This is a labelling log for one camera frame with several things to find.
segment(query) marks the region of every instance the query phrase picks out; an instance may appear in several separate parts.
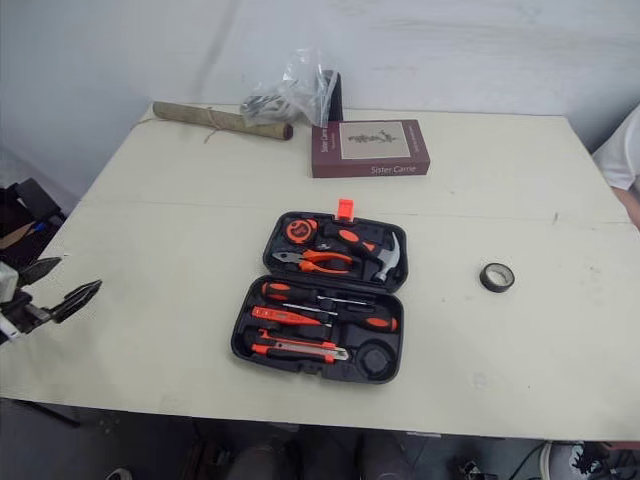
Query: clear plastic bag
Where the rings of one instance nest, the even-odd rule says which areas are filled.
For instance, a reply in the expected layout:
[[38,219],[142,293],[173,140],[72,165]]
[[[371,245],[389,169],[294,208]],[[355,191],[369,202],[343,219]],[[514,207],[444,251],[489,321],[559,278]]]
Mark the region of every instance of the clear plastic bag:
[[258,85],[240,105],[247,125],[291,122],[302,113],[313,125],[326,127],[338,73],[315,48],[296,50],[276,85]]

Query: table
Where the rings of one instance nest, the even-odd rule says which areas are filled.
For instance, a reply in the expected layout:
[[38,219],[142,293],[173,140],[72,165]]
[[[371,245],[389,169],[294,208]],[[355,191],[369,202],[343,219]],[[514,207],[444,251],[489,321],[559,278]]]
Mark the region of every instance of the table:
[[[137,124],[45,255],[62,325],[0,349],[5,397],[150,413],[546,439],[640,440],[640,235],[562,117],[347,111],[417,118],[427,176],[312,179],[310,131],[278,142]],[[396,223],[410,274],[405,341],[381,386],[235,358],[234,321],[285,211]],[[512,267],[483,289],[489,261]]]

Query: tool case lid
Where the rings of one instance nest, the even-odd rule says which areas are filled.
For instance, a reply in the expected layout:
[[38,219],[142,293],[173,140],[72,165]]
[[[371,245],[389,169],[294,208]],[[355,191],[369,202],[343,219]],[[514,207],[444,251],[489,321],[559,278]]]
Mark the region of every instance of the tool case lid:
[[[333,215],[327,213],[295,211],[287,212],[281,215],[280,218],[278,218],[273,231],[271,232],[271,236],[269,237],[269,241],[267,242],[264,253],[262,255],[262,261],[269,272],[279,277],[288,278],[299,282],[305,282],[308,284],[316,284],[319,286],[347,288],[355,291],[372,293],[390,294],[396,292],[404,284],[409,275],[409,266],[407,260],[407,236],[404,230],[399,226],[390,223],[377,222],[364,218],[349,218],[348,216],[345,216],[345,212],[348,212],[348,210],[345,210],[341,202],[341,208],[339,211],[339,214],[342,214],[341,216],[334,217]],[[334,224],[338,228],[344,227],[347,229],[363,229],[365,232],[367,231],[367,229],[371,231],[381,229],[382,232],[392,232],[395,234],[398,245],[400,247],[400,259],[398,261],[398,264],[390,272],[389,279],[384,284],[374,280],[367,281],[342,275],[303,272],[294,269],[291,266],[292,264],[283,263],[273,257],[273,253],[276,252],[293,251],[294,249],[297,251],[303,250],[300,248],[300,246],[292,247],[292,245],[283,238],[283,226],[288,219],[292,218],[315,219],[319,222],[321,222],[322,220],[330,220],[332,224]],[[318,235],[322,237],[322,232],[319,231]],[[339,253],[358,257],[358,254],[352,253],[350,247],[337,238],[327,239],[327,243],[329,243],[332,247],[335,247],[335,249],[331,249],[332,251],[337,251]],[[310,245],[308,248],[314,250],[313,245]]]

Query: orange pliers handle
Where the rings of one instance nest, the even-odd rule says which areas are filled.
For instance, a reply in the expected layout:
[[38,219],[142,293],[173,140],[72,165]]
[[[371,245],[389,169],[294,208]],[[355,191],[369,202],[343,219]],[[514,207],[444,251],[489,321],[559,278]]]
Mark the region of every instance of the orange pliers handle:
[[345,274],[349,273],[349,270],[332,270],[330,268],[324,268],[317,265],[317,262],[326,262],[327,260],[342,260],[349,265],[353,263],[353,258],[348,255],[343,255],[336,252],[316,252],[315,250],[305,250],[302,254],[302,259],[298,264],[298,268],[303,272],[322,272],[332,274]]

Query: book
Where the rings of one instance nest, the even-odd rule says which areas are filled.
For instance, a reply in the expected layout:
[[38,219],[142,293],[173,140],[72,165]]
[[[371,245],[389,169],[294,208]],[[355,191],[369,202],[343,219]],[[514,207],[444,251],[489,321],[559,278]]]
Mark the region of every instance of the book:
[[426,175],[429,153],[417,120],[329,122],[313,127],[313,176]]

